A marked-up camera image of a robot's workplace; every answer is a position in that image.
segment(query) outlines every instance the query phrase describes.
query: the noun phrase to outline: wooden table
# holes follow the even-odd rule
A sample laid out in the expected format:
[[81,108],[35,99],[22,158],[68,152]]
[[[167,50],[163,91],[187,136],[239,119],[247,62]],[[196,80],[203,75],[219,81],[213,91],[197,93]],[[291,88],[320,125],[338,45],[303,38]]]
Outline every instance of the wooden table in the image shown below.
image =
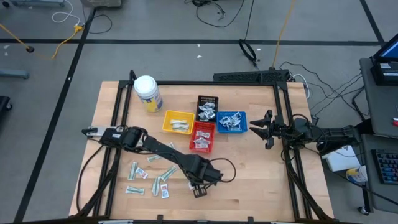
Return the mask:
[[[301,113],[310,117],[302,83],[288,83],[293,114]],[[109,126],[111,122],[118,82],[103,82],[93,118],[93,125]],[[276,114],[272,87],[268,86],[187,86],[161,85],[160,93],[164,100],[161,111],[147,113],[133,92],[127,117],[128,126],[140,126],[158,141],[173,142],[182,153],[191,153],[188,148],[190,136],[166,133],[162,124],[166,110],[196,112],[198,95],[219,97],[220,111],[245,111],[248,121],[261,119],[268,109]],[[283,94],[280,92],[284,120],[287,123]],[[256,221],[294,221],[292,204],[287,182],[285,164],[280,158],[281,140],[275,139],[271,150],[264,148],[264,141],[248,131],[244,134],[216,134],[211,154],[201,154],[205,158],[226,157],[236,166],[237,176],[228,184],[219,183],[208,189],[208,195],[194,198],[188,188],[188,180],[178,170],[167,181],[170,198],[161,199],[152,195],[155,177],[163,174],[172,163],[166,159],[147,162],[146,156],[126,151],[122,152],[116,182],[111,218],[155,220],[164,215],[165,220],[247,220],[253,216]],[[88,141],[82,165],[97,150],[99,144]],[[104,150],[89,164],[83,175],[80,205],[83,206],[98,186]],[[328,189],[319,156],[308,150],[301,150],[302,164],[308,191],[326,214],[333,217]],[[138,177],[127,180],[133,161],[148,174],[145,180]],[[225,161],[214,161],[214,167],[228,179],[233,169]],[[130,185],[145,188],[145,195],[125,194]],[[107,190],[103,194],[100,214],[104,213]],[[302,197],[297,189],[300,215],[304,217]],[[76,213],[76,193],[70,214]]]

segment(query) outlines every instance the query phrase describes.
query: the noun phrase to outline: black basket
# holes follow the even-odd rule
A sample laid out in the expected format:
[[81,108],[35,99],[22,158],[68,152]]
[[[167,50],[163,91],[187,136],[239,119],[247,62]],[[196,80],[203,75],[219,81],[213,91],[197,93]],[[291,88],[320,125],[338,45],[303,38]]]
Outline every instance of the black basket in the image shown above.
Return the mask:
[[199,106],[203,106],[207,102],[214,103],[216,105],[214,107],[214,110],[215,110],[214,113],[217,114],[217,111],[218,111],[218,97],[217,96],[198,96],[196,121],[215,123],[217,120],[217,116],[215,116],[213,119],[209,119],[209,121],[201,121],[200,120],[199,114],[202,112],[202,110],[199,109]]

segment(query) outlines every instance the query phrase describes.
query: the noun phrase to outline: white jar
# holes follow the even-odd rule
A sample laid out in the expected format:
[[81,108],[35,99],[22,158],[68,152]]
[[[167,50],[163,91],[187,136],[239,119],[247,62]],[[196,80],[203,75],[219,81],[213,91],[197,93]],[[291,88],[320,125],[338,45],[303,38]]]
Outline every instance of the white jar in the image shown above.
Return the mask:
[[156,81],[149,75],[143,75],[134,81],[134,90],[148,112],[156,112],[163,105]]
[[366,172],[366,166],[361,166],[347,170],[346,177],[348,180],[354,183],[362,183],[368,181],[368,173]]

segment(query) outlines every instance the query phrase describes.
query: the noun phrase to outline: gray floor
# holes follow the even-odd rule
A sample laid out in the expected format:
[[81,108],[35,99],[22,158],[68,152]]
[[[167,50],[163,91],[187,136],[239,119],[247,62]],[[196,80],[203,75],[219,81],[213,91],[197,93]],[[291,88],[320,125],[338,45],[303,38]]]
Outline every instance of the gray floor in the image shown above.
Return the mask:
[[[74,13],[82,18],[79,0],[70,0]],[[385,40],[398,27],[394,22],[398,4],[394,0],[366,0]],[[220,1],[229,19],[240,6],[240,0]],[[113,20],[110,32],[88,36],[89,39],[239,39],[244,37],[250,10],[246,1],[241,13],[227,28],[219,29],[199,22],[195,7],[181,0],[125,1],[117,10],[100,10]],[[256,1],[248,39],[276,40],[288,0]],[[0,7],[0,22],[20,38],[64,39],[76,23],[69,18],[63,24],[54,24],[51,15],[69,7]],[[212,22],[216,11],[208,6],[200,14]],[[107,28],[106,19],[96,19],[92,31]],[[9,38],[0,31],[0,38]],[[284,40],[356,40],[376,41],[359,0],[302,0],[297,1],[286,27]],[[55,44],[34,44],[36,51],[52,55]],[[274,45],[255,45],[259,67],[267,69],[274,55]],[[379,47],[293,46],[280,47],[277,66],[288,60],[302,63],[317,72],[333,88],[339,87],[359,73],[361,57],[372,55]],[[2,122],[0,134],[0,223],[11,222],[21,202],[30,173],[49,126],[55,104],[65,81],[76,45],[64,45],[56,60],[48,61],[28,54],[21,45],[0,44],[0,68],[25,69],[28,80],[0,78],[0,95],[12,98],[14,108]],[[292,73],[302,74],[308,82],[320,85],[311,73],[300,67],[285,65]],[[118,45],[85,44],[63,106],[49,152],[25,221],[62,218],[68,215],[78,170],[85,148],[80,129],[90,125],[103,80],[128,77],[130,69],[138,75],[152,75],[158,80],[211,80],[214,73],[254,70],[237,45],[157,44]],[[361,87],[359,80],[349,90]],[[310,86],[313,106],[323,98],[319,88]],[[328,101],[313,109],[319,111]],[[363,112],[367,112],[364,93],[358,98]],[[318,114],[319,126],[343,126],[360,122],[358,115],[340,99]],[[376,211],[368,217],[360,215],[356,207],[363,205],[360,189],[330,174],[325,174],[335,217],[346,222],[393,223],[398,215]]]

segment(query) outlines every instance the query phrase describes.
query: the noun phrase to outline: computer monitor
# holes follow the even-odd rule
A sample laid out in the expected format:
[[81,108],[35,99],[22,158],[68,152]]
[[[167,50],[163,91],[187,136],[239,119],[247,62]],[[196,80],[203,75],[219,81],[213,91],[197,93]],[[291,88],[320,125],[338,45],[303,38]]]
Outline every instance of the computer monitor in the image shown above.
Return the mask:
[[377,62],[398,62],[398,34],[373,56]]
[[371,72],[377,85],[398,85],[398,34],[372,60]]

